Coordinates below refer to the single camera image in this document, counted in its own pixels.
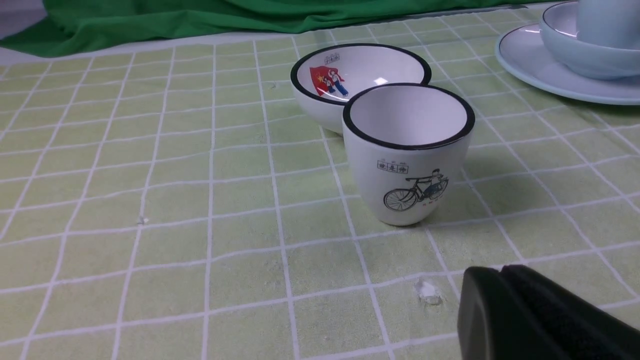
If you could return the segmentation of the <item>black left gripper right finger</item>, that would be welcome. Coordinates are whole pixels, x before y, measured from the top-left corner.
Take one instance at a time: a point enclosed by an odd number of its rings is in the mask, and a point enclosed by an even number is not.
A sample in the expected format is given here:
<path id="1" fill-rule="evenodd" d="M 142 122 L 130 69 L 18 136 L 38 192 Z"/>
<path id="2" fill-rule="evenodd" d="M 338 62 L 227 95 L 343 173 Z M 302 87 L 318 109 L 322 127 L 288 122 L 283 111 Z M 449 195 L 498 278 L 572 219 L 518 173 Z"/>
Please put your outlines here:
<path id="1" fill-rule="evenodd" d="M 525 265 L 502 276 L 571 360 L 637 360 L 639 331 Z"/>

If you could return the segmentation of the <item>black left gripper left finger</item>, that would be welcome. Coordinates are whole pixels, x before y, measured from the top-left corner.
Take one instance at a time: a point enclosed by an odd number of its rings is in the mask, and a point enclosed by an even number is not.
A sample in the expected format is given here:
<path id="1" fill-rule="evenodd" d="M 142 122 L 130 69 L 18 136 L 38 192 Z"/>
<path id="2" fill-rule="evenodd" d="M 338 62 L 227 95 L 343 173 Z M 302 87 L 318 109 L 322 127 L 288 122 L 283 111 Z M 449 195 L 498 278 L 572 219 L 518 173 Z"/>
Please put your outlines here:
<path id="1" fill-rule="evenodd" d="M 521 297 L 494 268 L 464 271 L 457 315 L 464 360 L 564 360 Z"/>

